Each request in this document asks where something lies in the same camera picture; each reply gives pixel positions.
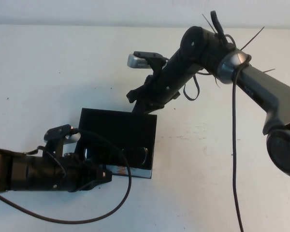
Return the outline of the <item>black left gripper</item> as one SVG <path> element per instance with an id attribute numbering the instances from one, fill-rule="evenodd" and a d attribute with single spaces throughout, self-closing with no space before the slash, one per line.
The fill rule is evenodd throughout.
<path id="1" fill-rule="evenodd" d="M 92 190 L 104 182 L 112 181 L 112 172 L 107 169 L 101 169 L 96 165 L 80 160 L 76 154 L 64 154 L 60 157 L 60 163 L 65 170 L 65 176 L 60 181 L 60 191 Z"/>

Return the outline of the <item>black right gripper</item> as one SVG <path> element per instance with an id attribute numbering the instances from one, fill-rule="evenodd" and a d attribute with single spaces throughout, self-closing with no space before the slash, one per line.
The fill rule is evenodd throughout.
<path id="1" fill-rule="evenodd" d="M 127 94 L 130 103 L 137 101 L 132 113 L 148 115 L 160 110 L 160 105 L 165 105 L 181 95 L 179 90 L 183 85 L 183 72 L 160 72 L 149 76 L 142 86 L 130 90 Z M 146 105 L 145 102 L 152 102 L 158 105 Z"/>

